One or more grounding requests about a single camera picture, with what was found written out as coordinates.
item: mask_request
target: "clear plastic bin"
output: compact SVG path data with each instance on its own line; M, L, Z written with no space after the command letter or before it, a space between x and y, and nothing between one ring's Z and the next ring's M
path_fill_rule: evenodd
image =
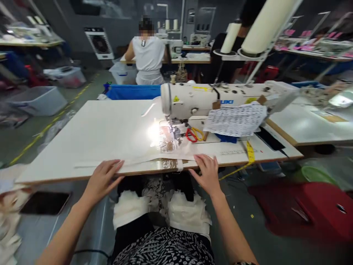
M52 116L67 104L56 86L35 86L6 102L34 116Z
M80 67L60 67L53 70L55 78L66 88L78 88L86 82Z
M109 69L118 85L135 85L137 69L135 66L127 66L121 62L115 64Z

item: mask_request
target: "red plastic stool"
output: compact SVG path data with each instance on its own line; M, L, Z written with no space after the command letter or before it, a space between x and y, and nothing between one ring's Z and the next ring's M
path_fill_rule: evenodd
M264 83L267 80L274 80L279 73L279 69L275 66L267 66L262 70L260 75L256 78L255 83Z
M248 191L262 207L267 229L278 236L353 241L353 199L335 185L277 183Z

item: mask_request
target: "scissors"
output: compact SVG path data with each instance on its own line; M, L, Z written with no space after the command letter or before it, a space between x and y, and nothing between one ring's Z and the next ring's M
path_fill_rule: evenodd
M193 142L193 143L196 143L197 141L202 141L204 137L202 131L191 126L189 126L188 129L186 130L185 136L190 142Z

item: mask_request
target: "smartphone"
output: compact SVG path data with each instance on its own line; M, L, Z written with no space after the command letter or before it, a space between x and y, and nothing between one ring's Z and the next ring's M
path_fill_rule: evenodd
M270 147L273 151L278 151L285 146L281 144L276 138L274 138L268 131L266 131L263 127L260 127L259 132L256 132L255 134L265 143Z
M70 193L37 191L20 210L23 214L58 215L63 210Z

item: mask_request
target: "black shirt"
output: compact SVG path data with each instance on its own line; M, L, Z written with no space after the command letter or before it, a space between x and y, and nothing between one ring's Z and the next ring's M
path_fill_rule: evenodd
M210 67L210 71L209 71L209 75L208 75L208 83L213 83L217 73L219 71L219 68L221 66L222 63L222 57L219 55L216 55L213 53L213 50L217 50L217 49L221 49L222 45L224 43L225 37L227 36L226 33L220 33L217 35L212 49L211 49L211 67ZM235 39L234 45L232 47L232 51L237 52L243 42L244 42L245 38L241 38L241 37L237 37ZM225 82L225 83L230 83L234 72L237 68L242 68L244 65L243 61L224 61L223 62L223 66L220 72L220 75L218 77L218 82Z

